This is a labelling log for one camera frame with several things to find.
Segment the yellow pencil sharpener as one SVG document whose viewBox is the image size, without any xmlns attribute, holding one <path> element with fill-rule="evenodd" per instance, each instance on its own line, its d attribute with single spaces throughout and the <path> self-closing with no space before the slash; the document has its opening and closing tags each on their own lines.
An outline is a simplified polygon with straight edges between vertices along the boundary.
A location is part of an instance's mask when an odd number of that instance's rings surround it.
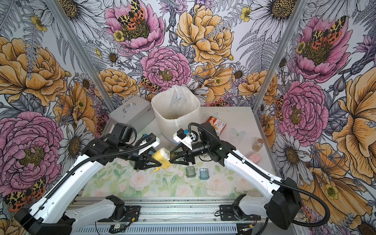
<svg viewBox="0 0 376 235">
<path fill-rule="evenodd" d="M 170 152 L 166 148 L 161 148 L 152 154 L 152 158 L 161 163 L 162 169 L 167 169 L 172 166 L 170 160 Z"/>
</svg>

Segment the translucent green shavings tray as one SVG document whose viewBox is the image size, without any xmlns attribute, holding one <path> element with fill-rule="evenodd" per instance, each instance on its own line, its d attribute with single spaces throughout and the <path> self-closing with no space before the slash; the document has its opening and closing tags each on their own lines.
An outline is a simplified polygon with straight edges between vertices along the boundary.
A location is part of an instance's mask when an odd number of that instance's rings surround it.
<svg viewBox="0 0 376 235">
<path fill-rule="evenodd" d="M 195 167 L 194 166 L 187 166 L 186 167 L 186 177 L 187 178 L 194 178 L 196 176 Z"/>
</svg>

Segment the translucent blue shavings tray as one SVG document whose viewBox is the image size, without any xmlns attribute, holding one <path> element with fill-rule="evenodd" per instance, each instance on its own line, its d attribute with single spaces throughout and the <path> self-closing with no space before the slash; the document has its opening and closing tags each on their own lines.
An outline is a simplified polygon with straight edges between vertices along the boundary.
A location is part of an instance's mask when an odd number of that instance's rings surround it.
<svg viewBox="0 0 376 235">
<path fill-rule="evenodd" d="M 199 179 L 200 180 L 208 180 L 210 177 L 209 170 L 207 168 L 201 168 L 199 170 Z"/>
</svg>

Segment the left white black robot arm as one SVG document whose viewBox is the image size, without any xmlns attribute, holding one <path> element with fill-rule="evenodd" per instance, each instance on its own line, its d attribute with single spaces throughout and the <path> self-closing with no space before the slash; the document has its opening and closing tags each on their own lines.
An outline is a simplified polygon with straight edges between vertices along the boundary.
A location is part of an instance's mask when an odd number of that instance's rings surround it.
<svg viewBox="0 0 376 235">
<path fill-rule="evenodd" d="M 130 143 L 136 134 L 132 126 L 117 123 L 111 133 L 90 141 L 56 185 L 31 208 L 16 212 L 14 219 L 31 235 L 69 235 L 103 219 L 124 219 L 124 201 L 114 195 L 78 210 L 68 210 L 68 206 L 87 182 L 114 159 L 134 161 L 142 167 L 152 161 L 149 152 L 159 145 L 159 139 L 149 134 Z"/>
</svg>

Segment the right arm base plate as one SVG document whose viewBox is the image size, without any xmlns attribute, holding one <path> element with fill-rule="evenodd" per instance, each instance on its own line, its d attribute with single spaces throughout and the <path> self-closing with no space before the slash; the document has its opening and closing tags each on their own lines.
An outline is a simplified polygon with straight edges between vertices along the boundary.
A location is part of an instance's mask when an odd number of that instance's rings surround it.
<svg viewBox="0 0 376 235">
<path fill-rule="evenodd" d="M 215 216 L 220 217 L 221 221 L 259 221 L 259 215 L 246 215 L 238 207 L 233 205 L 220 205 L 219 210 L 214 213 Z"/>
</svg>

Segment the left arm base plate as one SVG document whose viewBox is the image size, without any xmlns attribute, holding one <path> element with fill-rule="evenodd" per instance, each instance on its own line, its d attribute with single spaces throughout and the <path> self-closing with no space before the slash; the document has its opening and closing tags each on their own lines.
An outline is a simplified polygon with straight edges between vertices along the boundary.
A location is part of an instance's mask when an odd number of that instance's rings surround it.
<svg viewBox="0 0 376 235">
<path fill-rule="evenodd" d="M 137 222 L 139 220 L 141 206 L 123 206 L 116 209 L 110 218 L 99 220 L 99 222 Z"/>
</svg>

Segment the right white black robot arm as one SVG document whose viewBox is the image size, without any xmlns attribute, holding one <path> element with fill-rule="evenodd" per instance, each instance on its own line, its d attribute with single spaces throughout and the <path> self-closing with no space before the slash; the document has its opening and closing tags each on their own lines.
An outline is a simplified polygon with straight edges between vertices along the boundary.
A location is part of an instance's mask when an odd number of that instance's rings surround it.
<svg viewBox="0 0 376 235">
<path fill-rule="evenodd" d="M 247 159 L 232 144 L 221 140 L 209 123 L 192 122 L 187 130 L 179 129 L 173 135 L 173 139 L 178 146 L 171 151 L 174 157 L 170 159 L 170 163 L 195 164 L 196 157 L 207 154 L 214 162 L 239 174 L 262 193 L 266 202 L 262 204 L 260 210 L 250 205 L 249 198 L 240 196 L 234 205 L 237 215 L 265 216 L 283 230 L 287 230 L 291 224 L 310 228 L 323 226 L 329 221 L 330 209 L 321 198 L 298 188 L 291 178 L 281 179 Z M 295 220 L 303 206 L 301 199 L 303 194 L 323 207 L 324 215 L 321 220 L 311 223 Z"/>
</svg>

